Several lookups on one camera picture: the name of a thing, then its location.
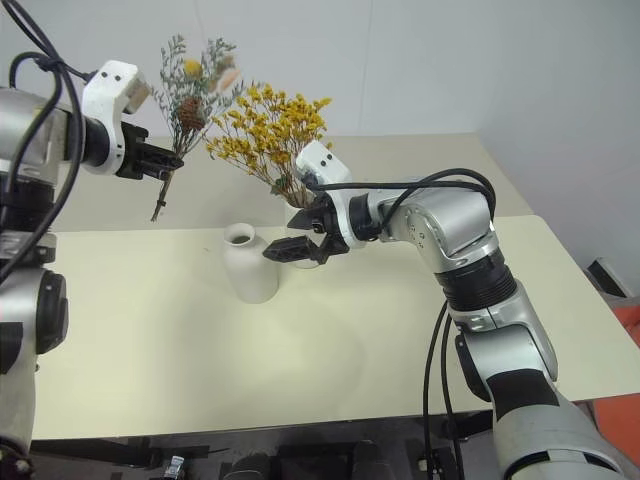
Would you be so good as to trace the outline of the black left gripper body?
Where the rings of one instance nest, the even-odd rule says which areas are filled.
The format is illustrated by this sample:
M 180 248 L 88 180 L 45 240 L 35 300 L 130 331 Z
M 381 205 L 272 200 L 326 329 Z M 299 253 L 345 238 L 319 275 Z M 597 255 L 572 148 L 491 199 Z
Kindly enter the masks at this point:
M 139 162 L 139 153 L 149 136 L 149 131 L 130 123 L 122 123 L 121 126 L 125 151 L 122 164 L 116 175 L 125 179 L 141 180 L 143 172 Z

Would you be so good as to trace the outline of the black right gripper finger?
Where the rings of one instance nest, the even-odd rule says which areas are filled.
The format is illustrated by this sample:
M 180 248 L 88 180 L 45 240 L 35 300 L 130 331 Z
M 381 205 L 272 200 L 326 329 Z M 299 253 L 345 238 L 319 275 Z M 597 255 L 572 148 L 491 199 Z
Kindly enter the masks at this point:
M 263 256 L 278 263 L 316 260 L 317 246 L 307 236 L 286 237 L 272 241 L 263 251 Z
M 298 208 L 286 204 L 286 227 L 296 230 L 316 231 L 321 219 L 313 208 Z

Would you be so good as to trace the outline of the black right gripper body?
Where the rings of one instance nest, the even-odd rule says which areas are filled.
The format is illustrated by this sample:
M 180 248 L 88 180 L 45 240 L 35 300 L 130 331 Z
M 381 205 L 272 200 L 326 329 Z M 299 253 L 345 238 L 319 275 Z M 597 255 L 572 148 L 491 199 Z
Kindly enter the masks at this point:
M 317 195 L 307 210 L 312 230 L 322 234 L 323 240 L 316 246 L 312 259 L 318 264 L 325 264 L 336 255 L 349 252 L 338 224 L 335 206 L 327 193 Z

